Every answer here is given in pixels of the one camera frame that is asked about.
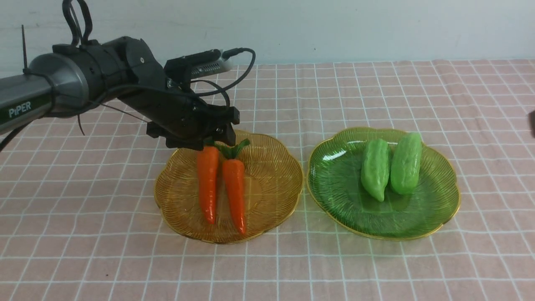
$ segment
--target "black object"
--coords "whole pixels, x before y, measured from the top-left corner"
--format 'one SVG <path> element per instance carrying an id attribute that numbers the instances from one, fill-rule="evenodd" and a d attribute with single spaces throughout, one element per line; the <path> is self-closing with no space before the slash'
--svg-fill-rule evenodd
<path id="1" fill-rule="evenodd" d="M 528 114 L 528 122 L 530 123 L 531 135 L 535 138 L 535 111 Z"/>
<path id="2" fill-rule="evenodd" d="M 93 23 L 89 8 L 84 0 L 77 1 L 86 26 L 84 34 L 72 0 L 64 0 L 62 9 L 72 33 L 71 44 L 53 45 L 52 53 L 37 56 L 29 66 L 22 28 L 23 74 L 0 79 L 0 134 L 13 130 L 8 136 L 11 140 L 35 119 L 79 116 L 119 99 L 150 119 L 147 134 L 165 138 L 169 148 L 200 150 L 203 141 L 210 138 L 235 145 L 232 125 L 239 124 L 240 112 L 230 106 L 226 91 L 252 69 L 256 58 L 253 50 L 210 50 L 169 60 L 163 68 L 141 39 L 123 36 L 104 44 L 90 40 Z M 191 83 L 201 81 L 191 81 L 195 66 L 209 66 L 216 59 L 223 62 L 245 51 L 252 54 L 251 63 L 237 81 L 227 87 L 209 82 L 216 87 L 213 92 L 192 91 Z M 207 104 L 200 98 L 219 93 L 225 97 L 225 106 Z M 0 144 L 0 151 L 9 140 Z"/>

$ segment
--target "white wall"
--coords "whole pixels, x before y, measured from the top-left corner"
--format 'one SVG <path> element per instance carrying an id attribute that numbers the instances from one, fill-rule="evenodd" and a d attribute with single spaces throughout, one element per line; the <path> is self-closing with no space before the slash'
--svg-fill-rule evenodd
<path id="1" fill-rule="evenodd" d="M 535 57 L 535 0 L 86 1 L 93 39 L 142 38 L 162 62 L 233 47 L 259 64 Z M 21 69 L 22 23 L 30 59 L 70 42 L 61 0 L 2 0 L 0 71 Z"/>

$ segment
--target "green carrot top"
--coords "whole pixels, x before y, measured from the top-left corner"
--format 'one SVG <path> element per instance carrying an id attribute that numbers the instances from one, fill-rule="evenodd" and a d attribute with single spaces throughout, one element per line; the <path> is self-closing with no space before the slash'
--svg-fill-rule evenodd
<path id="1" fill-rule="evenodd" d="M 233 146 L 233 147 L 227 147 L 223 145 L 216 145 L 216 147 L 219 149 L 219 151 L 223 154 L 223 156 L 227 160 L 236 159 L 238 157 L 238 154 L 240 151 L 248 146 L 251 142 L 249 139 L 245 138 L 243 139 L 239 144 Z"/>
<path id="2" fill-rule="evenodd" d="M 203 141 L 203 145 L 204 145 L 204 146 L 215 146 L 216 143 L 215 143 L 215 141 L 213 140 L 212 137 L 209 137 L 209 138 L 206 138 L 206 139 Z"/>

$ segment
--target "plate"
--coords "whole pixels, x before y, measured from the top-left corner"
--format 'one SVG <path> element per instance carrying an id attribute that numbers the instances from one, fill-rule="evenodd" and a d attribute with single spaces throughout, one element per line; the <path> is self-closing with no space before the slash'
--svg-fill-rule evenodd
<path id="1" fill-rule="evenodd" d="M 250 145 L 238 158 L 246 168 L 247 232 L 240 234 L 232 223 L 220 171 L 216 223 L 205 221 L 198 203 L 197 152 L 190 149 L 177 149 L 155 183 L 156 204 L 172 230 L 207 243 L 239 243 L 277 227 L 295 211 L 304 181 L 299 162 L 271 136 L 236 130 L 236 144 L 245 138 Z"/>
<path id="2" fill-rule="evenodd" d="M 366 141 L 381 138 L 393 149 L 407 132 L 353 127 L 320 143 L 308 162 L 307 188 L 314 201 L 348 230 L 370 238 L 410 240 L 439 230 L 458 211 L 461 196 L 449 161 L 423 144 L 420 179 L 412 195 L 389 186 L 385 201 L 370 196 L 360 181 Z"/>

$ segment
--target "carrot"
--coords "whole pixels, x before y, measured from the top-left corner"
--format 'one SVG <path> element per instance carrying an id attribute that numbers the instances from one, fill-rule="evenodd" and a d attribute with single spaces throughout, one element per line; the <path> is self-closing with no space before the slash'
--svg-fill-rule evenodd
<path id="1" fill-rule="evenodd" d="M 216 222 L 217 171 L 219 150 L 213 141 L 207 141 L 202 151 L 197 153 L 197 178 L 199 203 L 208 223 Z"/>
<path id="2" fill-rule="evenodd" d="M 245 165 L 238 159 L 238 154 L 249 143 L 249 139 L 245 139 L 232 148 L 220 147 L 220 151 L 227 159 L 223 162 L 223 180 L 225 181 L 231 218 L 234 226 L 241 234 L 245 234 L 247 227 L 244 199 Z"/>

